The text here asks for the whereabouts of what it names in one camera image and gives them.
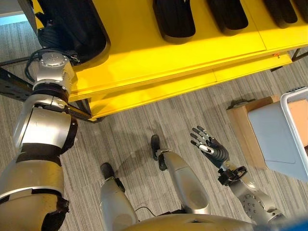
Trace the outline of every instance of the white plastic bin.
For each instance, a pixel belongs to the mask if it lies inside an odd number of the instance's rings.
[[[283,94],[280,102],[253,110],[248,118],[268,168],[308,181],[308,156],[288,107],[302,99],[308,100],[308,87]]]

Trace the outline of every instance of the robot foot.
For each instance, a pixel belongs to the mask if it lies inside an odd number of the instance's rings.
[[[101,172],[104,177],[104,180],[113,177],[115,179],[116,184],[121,189],[121,191],[125,192],[124,185],[122,184],[119,178],[115,177],[115,172],[109,163],[106,162],[101,165]]]
[[[153,135],[151,137],[151,148],[152,148],[152,157],[154,160],[158,160],[157,151],[160,149],[160,139],[159,136]]]

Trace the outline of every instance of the yellow shelf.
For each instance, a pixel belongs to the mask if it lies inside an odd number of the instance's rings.
[[[35,12],[40,11],[37,0],[33,2]],[[111,40],[110,55],[107,61],[106,57],[98,56],[74,67],[76,77],[70,101],[168,79],[189,78],[308,44],[305,33],[308,25],[300,16],[296,25],[279,29],[273,25],[261,0],[241,0],[249,26],[232,37],[220,33],[205,0],[191,1],[196,34],[182,45],[162,39],[153,0],[93,2]]]
[[[89,99],[93,115],[92,119],[95,120],[112,113],[170,98],[258,71],[290,64],[291,62],[289,55],[286,53],[279,57],[271,55],[225,68],[217,68],[199,74],[165,80],[160,83],[95,96]]]
[[[220,83],[222,81],[243,77],[290,63],[292,63],[292,60],[289,55],[287,53],[282,53],[279,56],[270,55],[253,59],[248,62],[241,62],[238,64],[215,68],[213,69],[213,72],[217,82]]]
[[[266,50],[280,48],[292,49],[294,46],[302,47],[308,44],[308,24],[303,20],[297,6],[291,1],[298,21],[288,28],[281,29],[268,13],[262,0],[246,0],[247,8],[264,42]]]

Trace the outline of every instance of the robot finger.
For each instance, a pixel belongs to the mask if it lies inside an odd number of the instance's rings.
[[[197,126],[197,128],[200,130],[200,133],[201,133],[201,135],[203,135],[203,136],[205,136],[205,137],[207,137],[207,140],[210,140],[212,137],[208,134],[208,132],[207,132],[207,130],[206,129],[204,129],[203,127],[201,127],[201,126]]]
[[[214,149],[207,146],[206,144],[202,144],[200,142],[196,142],[191,140],[191,143],[193,145],[195,145],[197,148],[199,148],[203,153],[207,153],[207,154],[213,154],[214,153]]]
[[[203,140],[201,140],[201,138],[198,137],[196,134],[191,133],[191,137],[193,137],[194,139],[198,140],[202,144]]]
[[[202,131],[196,129],[196,128],[193,128],[192,129],[195,133],[197,133],[204,141],[208,141],[208,136],[203,133]]]

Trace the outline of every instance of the floor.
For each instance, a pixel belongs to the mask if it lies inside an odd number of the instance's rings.
[[[36,47],[35,36],[26,23],[0,26],[0,62],[29,55]],[[23,67],[19,64],[6,69],[22,76]],[[106,161],[121,178],[134,208],[147,206],[156,215],[180,208],[168,172],[161,172],[151,158],[149,140],[153,134],[158,134],[164,146],[193,168],[209,194],[212,214],[249,221],[237,198],[217,181],[217,169],[190,145],[190,130],[196,125],[207,128],[224,144],[235,164],[247,166],[256,184],[288,218],[307,216],[308,183],[248,166],[226,113],[232,101],[282,94],[304,85],[308,85],[308,58],[274,73],[257,73],[110,115],[97,124],[80,121],[75,146],[61,157],[65,197],[70,201],[70,213],[61,231],[103,230],[100,164]],[[0,96],[0,105],[2,172],[16,155],[12,133],[22,104]],[[137,214],[140,220],[151,217],[144,209]]]

